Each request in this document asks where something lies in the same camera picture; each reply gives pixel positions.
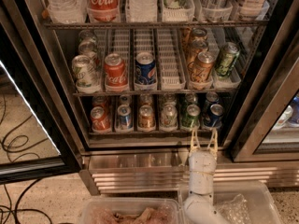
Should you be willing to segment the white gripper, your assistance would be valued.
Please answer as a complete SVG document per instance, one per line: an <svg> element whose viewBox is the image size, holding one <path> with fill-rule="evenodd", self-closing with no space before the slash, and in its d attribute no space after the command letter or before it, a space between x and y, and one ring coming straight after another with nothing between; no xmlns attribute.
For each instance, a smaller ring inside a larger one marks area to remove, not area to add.
<svg viewBox="0 0 299 224"><path fill-rule="evenodd" d="M218 154L218 132L215 128L211 130L210 141L207 145L207 150L210 153L197 151L199 148L198 131L194 128L190 150L192 154L189 157L189 190L198 195L208 195L213 192L213 176L217 166L214 157Z"/></svg>

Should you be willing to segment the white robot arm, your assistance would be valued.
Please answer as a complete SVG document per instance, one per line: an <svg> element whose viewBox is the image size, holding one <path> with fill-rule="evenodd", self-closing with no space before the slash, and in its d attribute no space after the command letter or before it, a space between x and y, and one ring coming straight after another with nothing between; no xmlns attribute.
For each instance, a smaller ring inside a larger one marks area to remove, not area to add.
<svg viewBox="0 0 299 224"><path fill-rule="evenodd" d="M194 224L230 224L214 207L214 174L217 167L218 144L201 147L198 129L192 129L189 152L189 196L184 213Z"/></svg>

